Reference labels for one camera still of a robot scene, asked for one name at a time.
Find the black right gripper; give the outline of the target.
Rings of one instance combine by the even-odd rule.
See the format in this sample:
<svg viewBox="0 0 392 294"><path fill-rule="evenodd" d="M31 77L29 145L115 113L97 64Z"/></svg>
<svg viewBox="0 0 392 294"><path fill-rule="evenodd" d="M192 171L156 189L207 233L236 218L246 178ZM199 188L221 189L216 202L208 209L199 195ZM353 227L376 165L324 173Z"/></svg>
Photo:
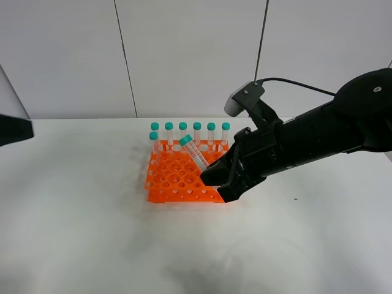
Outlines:
<svg viewBox="0 0 392 294"><path fill-rule="evenodd" d="M203 184L220 186L217 191L228 203L237 201L268 176L283 171L284 153L278 139L282 124L283 120L274 119L261 129L246 127L237 132L232 148L201 173Z"/></svg>

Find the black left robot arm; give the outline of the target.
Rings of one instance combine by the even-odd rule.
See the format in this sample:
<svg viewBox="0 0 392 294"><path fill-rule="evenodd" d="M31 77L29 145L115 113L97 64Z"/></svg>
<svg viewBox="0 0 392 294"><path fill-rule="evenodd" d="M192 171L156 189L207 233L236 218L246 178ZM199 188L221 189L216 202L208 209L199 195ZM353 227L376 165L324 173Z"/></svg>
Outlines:
<svg viewBox="0 0 392 294"><path fill-rule="evenodd" d="M0 146L34 137L34 129L30 120L7 115L0 115L0 117Z"/></svg>

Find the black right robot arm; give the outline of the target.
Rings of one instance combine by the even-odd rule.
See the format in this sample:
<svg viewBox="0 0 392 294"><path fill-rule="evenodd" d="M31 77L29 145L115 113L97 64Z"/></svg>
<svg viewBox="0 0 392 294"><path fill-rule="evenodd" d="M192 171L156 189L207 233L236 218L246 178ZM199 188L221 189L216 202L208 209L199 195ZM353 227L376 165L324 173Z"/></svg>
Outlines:
<svg viewBox="0 0 392 294"><path fill-rule="evenodd" d="M232 202L268 176L340 153L391 150L391 69L346 83L333 99L289 121L262 101L263 81L246 83L225 104L235 117L246 111L255 130L237 132L230 149L200 175L224 202Z"/></svg>

